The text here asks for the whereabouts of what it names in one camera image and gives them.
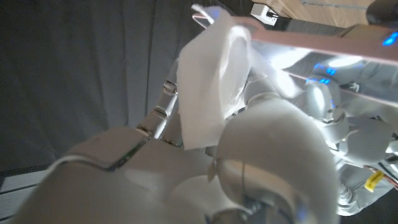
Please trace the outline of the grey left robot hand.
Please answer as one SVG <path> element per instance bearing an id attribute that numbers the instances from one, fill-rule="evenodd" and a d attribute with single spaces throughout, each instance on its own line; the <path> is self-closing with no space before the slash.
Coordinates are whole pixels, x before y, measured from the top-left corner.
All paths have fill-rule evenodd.
<path id="1" fill-rule="evenodd" d="M 375 0 L 366 9 L 370 25 L 397 28 L 397 0 Z"/>

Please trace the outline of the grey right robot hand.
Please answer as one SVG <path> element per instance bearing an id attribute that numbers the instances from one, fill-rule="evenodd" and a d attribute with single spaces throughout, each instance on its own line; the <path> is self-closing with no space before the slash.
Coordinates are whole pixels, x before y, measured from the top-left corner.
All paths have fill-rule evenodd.
<path id="1" fill-rule="evenodd" d="M 238 61 L 247 108 L 216 152 L 113 128 L 73 147 L 13 223 L 338 223 L 338 177 L 315 123 Z"/>

